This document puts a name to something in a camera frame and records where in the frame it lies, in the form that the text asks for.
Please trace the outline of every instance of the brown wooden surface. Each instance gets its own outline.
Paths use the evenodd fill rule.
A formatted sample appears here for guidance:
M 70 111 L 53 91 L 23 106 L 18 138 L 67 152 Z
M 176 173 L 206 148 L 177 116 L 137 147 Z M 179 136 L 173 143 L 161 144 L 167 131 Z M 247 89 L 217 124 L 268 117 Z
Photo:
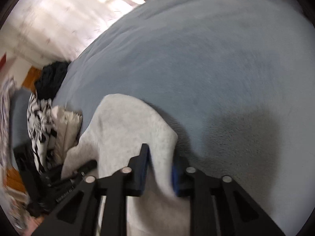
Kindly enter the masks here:
M 36 89 L 34 83 L 40 77 L 40 74 L 41 70 L 32 66 L 28 71 L 22 86 L 27 89 L 30 89 L 33 93 L 35 93 Z

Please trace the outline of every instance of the wall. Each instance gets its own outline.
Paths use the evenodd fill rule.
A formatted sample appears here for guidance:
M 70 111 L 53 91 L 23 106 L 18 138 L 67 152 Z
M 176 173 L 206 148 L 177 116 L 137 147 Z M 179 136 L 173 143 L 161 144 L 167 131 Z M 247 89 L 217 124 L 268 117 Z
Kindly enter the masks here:
M 32 64 L 15 55 L 11 50 L 0 46 L 0 57 L 7 53 L 7 62 L 0 70 L 0 84 L 8 76 L 13 76 L 17 86 L 21 86 Z

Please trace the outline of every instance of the red object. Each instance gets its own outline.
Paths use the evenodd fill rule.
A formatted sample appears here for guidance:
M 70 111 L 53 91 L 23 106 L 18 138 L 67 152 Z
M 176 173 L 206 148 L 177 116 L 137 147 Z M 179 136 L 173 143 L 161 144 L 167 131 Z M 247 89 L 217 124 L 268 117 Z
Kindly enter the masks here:
M 4 53 L 3 57 L 0 60 L 0 70 L 5 65 L 6 61 L 7 61 L 7 53 Z

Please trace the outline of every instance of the blue bedspread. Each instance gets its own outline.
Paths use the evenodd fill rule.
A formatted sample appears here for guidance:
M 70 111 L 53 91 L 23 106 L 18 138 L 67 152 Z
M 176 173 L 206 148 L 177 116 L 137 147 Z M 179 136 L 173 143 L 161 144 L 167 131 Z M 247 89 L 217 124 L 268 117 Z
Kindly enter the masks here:
M 314 47 L 280 0 L 149 0 L 70 64 L 53 105 L 81 110 L 84 132 L 105 95 L 144 100 L 192 165 L 295 235 L 315 206 Z

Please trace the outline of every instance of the gray fabric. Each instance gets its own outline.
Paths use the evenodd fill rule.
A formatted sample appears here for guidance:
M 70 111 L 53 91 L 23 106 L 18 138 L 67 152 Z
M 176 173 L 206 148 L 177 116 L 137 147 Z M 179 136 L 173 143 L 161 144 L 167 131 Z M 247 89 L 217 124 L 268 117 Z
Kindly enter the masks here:
M 315 206 L 315 30 L 280 0 L 149 0 L 70 64 L 54 105 L 107 94 L 155 108 L 177 149 L 230 174 L 287 235 Z
M 68 151 L 62 177 L 90 159 L 98 163 L 98 176 L 112 175 L 139 155 L 142 143 L 151 151 L 151 164 L 141 198 L 128 198 L 129 236 L 188 236 L 189 200 L 172 189 L 171 166 L 176 133 L 143 101 L 121 94 L 107 95 L 97 107 L 77 146 Z
M 27 108 L 31 91 L 25 88 L 17 90 L 11 98 L 10 108 L 10 147 L 11 162 L 15 169 L 18 170 L 13 149 L 30 140 L 27 132 Z

